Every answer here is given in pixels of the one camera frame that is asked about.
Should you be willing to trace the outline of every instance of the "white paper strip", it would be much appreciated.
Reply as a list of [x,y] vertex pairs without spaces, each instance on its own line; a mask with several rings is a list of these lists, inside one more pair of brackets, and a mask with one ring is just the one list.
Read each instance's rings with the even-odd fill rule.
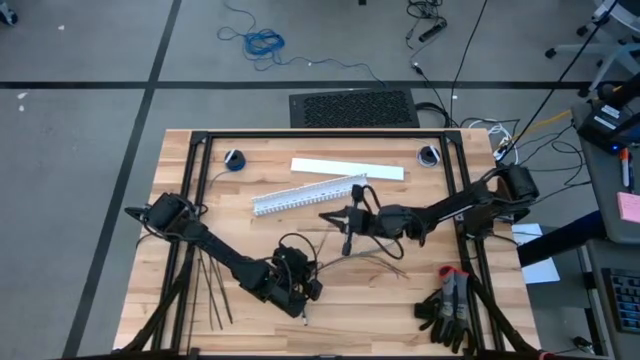
[[333,175],[365,174],[369,178],[404,180],[404,168],[399,166],[371,165],[342,161],[293,158],[291,160],[291,171]]

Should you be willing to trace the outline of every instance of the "electronic device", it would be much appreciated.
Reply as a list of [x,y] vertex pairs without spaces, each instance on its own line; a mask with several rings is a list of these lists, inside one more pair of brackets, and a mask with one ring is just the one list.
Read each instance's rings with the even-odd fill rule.
[[[498,187],[496,191],[490,191],[488,182],[494,177],[498,178]],[[379,208],[377,214],[373,214],[364,198],[364,189],[372,192]],[[353,234],[394,240],[406,235],[423,246],[428,233],[454,216],[460,216],[468,236],[480,236],[493,229],[493,221],[497,217],[511,217],[513,222],[522,219],[539,195],[529,170],[512,164],[489,171],[466,189],[428,207],[380,206],[373,188],[355,185],[352,206],[319,216],[347,235],[343,247],[343,255],[346,256],[350,252]],[[364,203],[367,209],[359,209],[360,203]]]
[[269,301],[291,317],[302,313],[307,299],[317,300],[322,284],[312,277],[315,260],[300,250],[279,246],[272,263],[239,254],[211,233],[195,215],[194,205],[177,194],[162,194],[148,208],[126,208],[151,234],[167,241],[195,245],[231,270],[240,287],[262,302]]
[[602,269],[618,331],[640,334],[640,272]]
[[590,100],[591,113],[577,121],[578,134],[609,154],[617,154],[633,143],[640,142],[640,114],[629,115],[623,108],[640,95],[640,73],[617,89],[605,85],[598,98]]

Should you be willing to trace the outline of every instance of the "white paper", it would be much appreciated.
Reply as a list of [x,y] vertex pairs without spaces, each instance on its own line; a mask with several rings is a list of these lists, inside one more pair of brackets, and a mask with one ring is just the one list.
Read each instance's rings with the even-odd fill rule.
[[[513,240],[518,243],[518,246],[533,241],[542,235],[542,230],[538,224],[513,225],[511,230],[513,231]],[[522,268],[522,275],[524,275],[524,282],[527,284],[560,281],[560,275],[558,275],[558,270],[552,258]]]
[[347,176],[366,174],[368,178],[404,180],[404,168],[400,166],[371,165],[342,161],[293,158],[291,160],[291,171]]

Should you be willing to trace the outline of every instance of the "black grate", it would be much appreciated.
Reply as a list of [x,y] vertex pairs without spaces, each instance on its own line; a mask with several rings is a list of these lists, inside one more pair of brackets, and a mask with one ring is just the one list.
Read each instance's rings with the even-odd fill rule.
[[289,96],[292,128],[419,128],[411,92],[355,90]]

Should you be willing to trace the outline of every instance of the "pink sticky note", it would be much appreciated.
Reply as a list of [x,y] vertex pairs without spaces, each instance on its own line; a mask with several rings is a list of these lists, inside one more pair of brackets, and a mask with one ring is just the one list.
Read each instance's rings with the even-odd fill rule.
[[618,209],[622,220],[640,223],[640,196],[618,193]]

